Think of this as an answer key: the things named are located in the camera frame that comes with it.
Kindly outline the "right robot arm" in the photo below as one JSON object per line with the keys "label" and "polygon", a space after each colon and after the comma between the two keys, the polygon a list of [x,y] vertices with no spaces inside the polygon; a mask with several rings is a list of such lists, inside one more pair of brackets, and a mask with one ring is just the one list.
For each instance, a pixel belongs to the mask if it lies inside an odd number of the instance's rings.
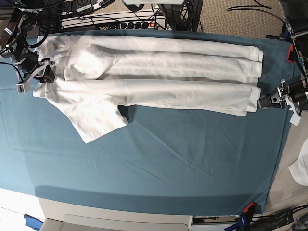
{"label": "right robot arm", "polygon": [[[40,19],[45,11],[47,11],[47,16]],[[33,78],[41,83],[53,83],[55,80],[51,69],[54,62],[49,58],[40,60],[38,53],[33,51],[47,39],[51,27],[50,15],[49,9],[17,7],[0,37],[0,56],[12,61],[12,64],[6,62],[1,62],[1,64],[14,68],[20,84],[25,84]],[[47,24],[46,32],[36,44],[29,44],[27,42],[28,33],[41,20]]]}

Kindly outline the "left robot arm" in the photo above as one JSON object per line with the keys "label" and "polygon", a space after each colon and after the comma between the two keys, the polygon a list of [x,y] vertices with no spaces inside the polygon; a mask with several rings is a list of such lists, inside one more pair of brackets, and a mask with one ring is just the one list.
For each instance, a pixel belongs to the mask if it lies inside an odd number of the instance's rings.
{"label": "left robot arm", "polygon": [[294,114],[301,116],[308,110],[308,2],[282,0],[280,4],[291,42],[287,60],[296,62],[303,79],[289,84],[282,80],[281,85],[272,94],[262,96],[257,105],[263,109],[294,106]]}

